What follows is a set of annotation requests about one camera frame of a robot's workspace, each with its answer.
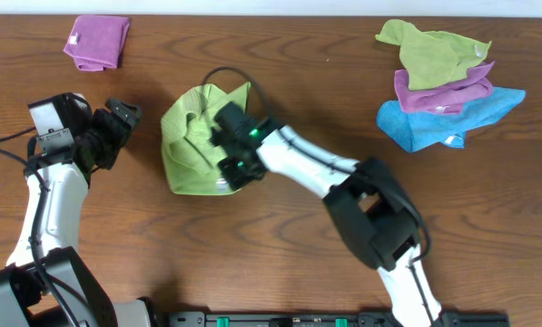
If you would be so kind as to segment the light green cloth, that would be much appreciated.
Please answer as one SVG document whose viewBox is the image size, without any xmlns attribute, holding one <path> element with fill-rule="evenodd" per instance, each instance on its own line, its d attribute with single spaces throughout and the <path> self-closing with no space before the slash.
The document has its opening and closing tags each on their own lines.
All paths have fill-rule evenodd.
<svg viewBox="0 0 542 327">
<path fill-rule="evenodd" d="M 230 195 L 217 163 L 226 157 L 211 143 L 213 117 L 228 103 L 244 109 L 251 84 L 226 93 L 215 84 L 195 86 L 163 115 L 162 159 L 170 190 L 181 195 Z"/>
</svg>

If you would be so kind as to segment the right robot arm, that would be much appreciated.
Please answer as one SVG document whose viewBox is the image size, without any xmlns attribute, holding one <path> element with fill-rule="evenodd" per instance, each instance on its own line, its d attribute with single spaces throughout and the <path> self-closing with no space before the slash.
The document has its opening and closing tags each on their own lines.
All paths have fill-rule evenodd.
<svg viewBox="0 0 542 327">
<path fill-rule="evenodd" d="M 218 167 L 233 190 L 272 172 L 311 191 L 351 253 L 378 272 L 398 324 L 440 324 L 442 307 L 422 266 L 431 248 L 429 229 L 382 161 L 338 156 L 271 117 L 257 121 L 236 103 L 213 121 L 211 141 L 226 153 Z"/>
</svg>

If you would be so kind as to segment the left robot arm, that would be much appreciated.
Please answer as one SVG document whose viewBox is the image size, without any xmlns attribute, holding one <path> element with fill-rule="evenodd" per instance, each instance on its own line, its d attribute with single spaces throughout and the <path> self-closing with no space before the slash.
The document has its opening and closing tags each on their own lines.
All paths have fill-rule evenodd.
<svg viewBox="0 0 542 327">
<path fill-rule="evenodd" d="M 65 93 L 28 106 L 36 134 L 22 160 L 29 201 L 17 244 L 0 270 L 0 326 L 162 325 L 151 300 L 113 302 L 78 254 L 91 176 L 113 167 L 141 109 L 115 98 L 93 110 Z"/>
</svg>

